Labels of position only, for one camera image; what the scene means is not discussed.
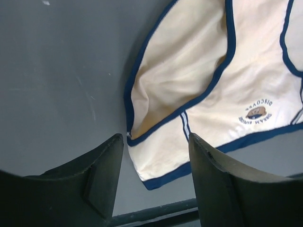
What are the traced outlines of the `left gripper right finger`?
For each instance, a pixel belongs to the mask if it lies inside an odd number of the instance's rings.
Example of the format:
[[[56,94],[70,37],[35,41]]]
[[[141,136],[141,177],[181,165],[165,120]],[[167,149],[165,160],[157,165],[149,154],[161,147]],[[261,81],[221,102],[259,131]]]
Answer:
[[[200,223],[204,227],[300,227],[303,181],[250,167],[189,135]]]

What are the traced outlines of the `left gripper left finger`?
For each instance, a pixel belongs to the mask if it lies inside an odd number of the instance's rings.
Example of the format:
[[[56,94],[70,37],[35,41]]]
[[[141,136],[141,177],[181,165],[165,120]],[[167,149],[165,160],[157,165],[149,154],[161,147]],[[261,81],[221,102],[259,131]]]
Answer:
[[[117,133],[42,175],[21,177],[1,171],[1,226],[109,226],[123,150],[123,137]]]

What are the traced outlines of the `beige underwear navy trim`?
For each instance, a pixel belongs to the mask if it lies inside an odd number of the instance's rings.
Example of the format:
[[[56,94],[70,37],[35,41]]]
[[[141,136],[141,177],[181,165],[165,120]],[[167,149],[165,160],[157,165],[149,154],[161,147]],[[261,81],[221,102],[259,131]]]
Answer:
[[[227,153],[301,130],[302,1],[171,1],[139,50],[124,105],[148,190],[191,173],[191,133]]]

